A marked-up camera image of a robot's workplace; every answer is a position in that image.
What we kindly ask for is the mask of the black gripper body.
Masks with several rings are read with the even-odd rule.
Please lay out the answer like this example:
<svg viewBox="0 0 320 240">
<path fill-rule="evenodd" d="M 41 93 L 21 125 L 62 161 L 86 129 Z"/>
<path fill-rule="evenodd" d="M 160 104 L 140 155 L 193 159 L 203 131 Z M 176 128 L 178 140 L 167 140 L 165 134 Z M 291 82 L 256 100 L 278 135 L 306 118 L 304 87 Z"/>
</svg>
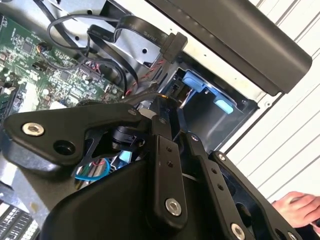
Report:
<svg viewBox="0 0 320 240">
<path fill-rule="evenodd" d="M 60 201 L 42 240 L 222 240 L 198 183 L 176 161 L 140 160 Z"/>
</svg>

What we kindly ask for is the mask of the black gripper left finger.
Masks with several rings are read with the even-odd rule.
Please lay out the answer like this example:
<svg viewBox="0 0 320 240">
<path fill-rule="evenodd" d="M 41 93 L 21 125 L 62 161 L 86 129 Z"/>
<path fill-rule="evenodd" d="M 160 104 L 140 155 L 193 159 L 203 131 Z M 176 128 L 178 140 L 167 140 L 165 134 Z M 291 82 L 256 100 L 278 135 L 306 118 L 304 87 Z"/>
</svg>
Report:
<svg viewBox="0 0 320 240">
<path fill-rule="evenodd" d="M 174 161 L 170 112 L 176 105 L 156 97 L 150 108 L 125 103 L 94 104 L 10 115 L 3 125 L 4 158 L 17 167 L 12 188 L 43 226 L 54 207 L 75 189 L 78 167 L 122 150 L 138 161 Z"/>
</svg>

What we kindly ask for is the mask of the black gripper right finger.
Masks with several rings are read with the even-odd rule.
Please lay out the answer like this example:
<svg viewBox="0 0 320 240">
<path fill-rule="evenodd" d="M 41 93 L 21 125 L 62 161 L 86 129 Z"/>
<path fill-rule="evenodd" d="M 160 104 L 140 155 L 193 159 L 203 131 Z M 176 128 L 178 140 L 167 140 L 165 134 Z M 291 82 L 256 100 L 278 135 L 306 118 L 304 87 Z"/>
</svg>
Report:
<svg viewBox="0 0 320 240">
<path fill-rule="evenodd" d="M 299 233 L 222 152 L 207 154 L 200 138 L 187 129 L 176 111 L 176 141 L 182 148 L 182 169 L 197 181 L 191 204 L 204 211 L 209 240 L 300 240 Z"/>
</svg>

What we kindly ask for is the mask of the person's hand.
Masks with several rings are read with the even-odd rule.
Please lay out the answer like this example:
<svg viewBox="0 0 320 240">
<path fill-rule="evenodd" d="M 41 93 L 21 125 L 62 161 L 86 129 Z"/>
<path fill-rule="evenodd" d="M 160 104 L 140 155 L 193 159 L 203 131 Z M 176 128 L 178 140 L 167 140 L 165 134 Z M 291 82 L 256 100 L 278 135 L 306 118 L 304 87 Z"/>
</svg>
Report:
<svg viewBox="0 0 320 240">
<path fill-rule="evenodd" d="M 293 228 L 311 225 L 316 231 L 320 231 L 316 224 L 320 219 L 319 196 L 292 191 L 271 205 Z"/>
</svg>

